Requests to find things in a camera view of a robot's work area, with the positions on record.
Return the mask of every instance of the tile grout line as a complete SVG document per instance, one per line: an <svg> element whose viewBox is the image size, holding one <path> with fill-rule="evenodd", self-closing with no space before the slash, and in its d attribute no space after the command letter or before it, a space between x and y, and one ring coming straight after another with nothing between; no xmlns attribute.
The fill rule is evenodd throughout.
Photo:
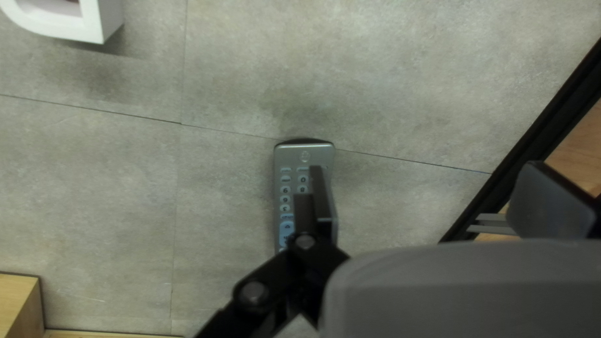
<svg viewBox="0 0 601 338"><path fill-rule="evenodd" d="M396 157L391 157L391 156L386 156L386 155L375 155L375 154L370 154L370 153L357 152L357 151L355 151L355 150L346 150L346 149L340 149L340 148L336 148L336 150L342 150L342 151L344 151L344 152L351 152L351 153L357 153L357 154L362 154L362 155L371 155L371 156L378 156L378 157L383 157L383 158L398 159L399 161L406 161L406 162L413 162L413 163L419 163L419 164L434 165L434 166L436 166L436 167L443 167L443 168L449 168L449 169L457 169L457 170L471 171L471 172L473 172L473 173L479 173L479 174L488 174L488 175L490 175L490 174L491 174L491 173L487 173L486 171L473 170L473 169L466 169L466 168L459 168L459 167L452 167L452 166L450 166L450 165L444 165L444 164L435 164L435 163L428 163L428 162L414 161L414 160L412 160L412 159L396 158Z"/></svg>
<svg viewBox="0 0 601 338"><path fill-rule="evenodd" d="M93 110L93 111L99 111L99 112L108 112L110 114L117 114L117 115L129 116L129 117L145 118L147 120L153 120L153 121L159 121L159 122L181 124L179 122L169 121L169 120L161 120L159 118L154 118L154 117L138 116L138 115L132 115L132 114L125 114L123 112L116 112L116 111L110 111L110 110L102 110L102 109L97 109L97 108L88 108L88 107L82 107L82 106L74 106L74 105L68 105L66 103L50 102L50 101L45 101L45 100L32 99L30 97L21 97L21 96L7 95L7 94L0 94L0 96L12 97L14 99L23 99L23 100L42 102L42 103L49 103L51 105L66 106L66 107L71 107L71 108L80 108L80 109L87 109L87 110Z"/></svg>
<svg viewBox="0 0 601 338"><path fill-rule="evenodd" d="M184 13L184 31L183 31L184 45L182 53L182 76L180 82L180 121L179 125L182 124L182 117L184 113L184 86L186 79L186 46L188 45L188 0L185 1L185 13ZM175 213L174 213L174 224L173 224L173 260L171 261L171 294L169 297L169 332L173 335L173 290L174 290L174 277L175 277L175 252L177 247L175 242L177 240L177 209L178 199L180 195L180 160L182 158L182 128L178 128L178 142L177 142L177 169L175 171Z"/></svg>
<svg viewBox="0 0 601 338"><path fill-rule="evenodd" d="M65 104L65 103L56 103L56 102L50 102L50 101L44 101L44 100L38 100L38 99L30 99L28 97L20 97L20 96L6 95L6 94L0 94L0 96L13 97L15 99L24 99L24 100L31 100L31 101L36 101L36 102L49 103L49 104L53 104L53 105L68 106L68 107L72 107L72 108L89 109L89 110L98 111L98 112L108 112L110 114L124 115L124 116L129 116L129 117L145 118L147 120L153 120L153 121L159 121L159 122L167 122L167 123L179 124L180 126L186 126L186 127L192 127L192 128L200 128L200 129L207 129L207 130L216 131L216 132L225 132L225 133L236 134L236 135L244 135L244 136L250 136L250 137L259 137L259 138L264 138L264 139L267 139L267 140L274 140L274 141L285 141L285 140L282 140L280 138L265 137L265 136L259 136L259 135L251 135L251 134L244 134L244 133L232 132L232 131L223 131L223 130L220 130L220 129L201 127L201 126L191 126L189 124L184 124L182 122L161 120L159 118L152 118L152 117L131 115L131 114L125 114L125 113L122 113L122 112L114 112L114 111L108 111L108 110L102 110L102 109L87 108L87 107L82 107L82 106L74 106L74 105L68 105L68 104ZM426 164L426 165L434 165L434 166L437 166L437 167L456 169L456 170L464 170L464 171L470 171L470 172L473 172L473 173L489 174L489 175L491 174L491 173L488 173L486 171L466 169L466 168L459 168L459 167L452 167L450 165L443 165L443 164L435 164L435 163L414 161L414 160L411 160L411 159L403 159L403 158L396 158L396 157L386 156L386 155L378 155L378 154L370 154L370 153L364 153L364 152L357 152L355 150L347 150L347 149L341 149L341 148L337 148L337 149L345 151L345 152L352 152L352 153L357 153L357 154L362 154L362 155L377 156L377 157L382 157L382 158L396 159L396 160L399 160L399 161L413 162L413 163Z"/></svg>

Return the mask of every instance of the wooden surface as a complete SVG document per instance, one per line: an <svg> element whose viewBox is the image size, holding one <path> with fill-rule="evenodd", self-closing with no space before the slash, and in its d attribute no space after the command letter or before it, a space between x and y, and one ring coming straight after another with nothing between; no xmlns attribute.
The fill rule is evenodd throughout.
<svg viewBox="0 0 601 338"><path fill-rule="evenodd" d="M103 333L68 330L46 330L44 338L173 338L173 336L149 336L146 334Z"/></svg>
<svg viewBox="0 0 601 338"><path fill-rule="evenodd" d="M545 161L592 196L601 194L601 100ZM504 214L506 207L500 211ZM481 233L476 241L507 241L517 236Z"/></svg>
<svg viewBox="0 0 601 338"><path fill-rule="evenodd" d="M0 274L0 337L42 338L43 335L39 280Z"/></svg>

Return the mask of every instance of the white object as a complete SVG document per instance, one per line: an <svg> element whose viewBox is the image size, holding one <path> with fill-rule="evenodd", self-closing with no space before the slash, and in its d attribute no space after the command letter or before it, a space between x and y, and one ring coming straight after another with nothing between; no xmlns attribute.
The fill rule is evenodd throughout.
<svg viewBox="0 0 601 338"><path fill-rule="evenodd" d="M49 37L103 44L123 24L122 0L0 0L17 25Z"/></svg>

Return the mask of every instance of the black metal bracket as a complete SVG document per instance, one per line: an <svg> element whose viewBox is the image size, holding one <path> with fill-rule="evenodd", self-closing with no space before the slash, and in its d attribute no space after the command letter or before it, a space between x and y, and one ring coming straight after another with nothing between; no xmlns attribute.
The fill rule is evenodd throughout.
<svg viewBox="0 0 601 338"><path fill-rule="evenodd" d="M273 337L298 314L317 328L326 283L349 257L334 245L322 168L311 166L310 178L312 193L294 195L288 249L239 281L232 300L196 338Z"/></svg>

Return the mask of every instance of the gray plastic housing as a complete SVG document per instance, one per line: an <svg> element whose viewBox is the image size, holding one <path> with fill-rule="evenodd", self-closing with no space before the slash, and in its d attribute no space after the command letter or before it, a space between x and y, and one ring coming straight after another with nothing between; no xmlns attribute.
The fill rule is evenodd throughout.
<svg viewBox="0 0 601 338"><path fill-rule="evenodd" d="M601 337L601 241L527 239L350 259L323 301L324 338Z"/></svg>

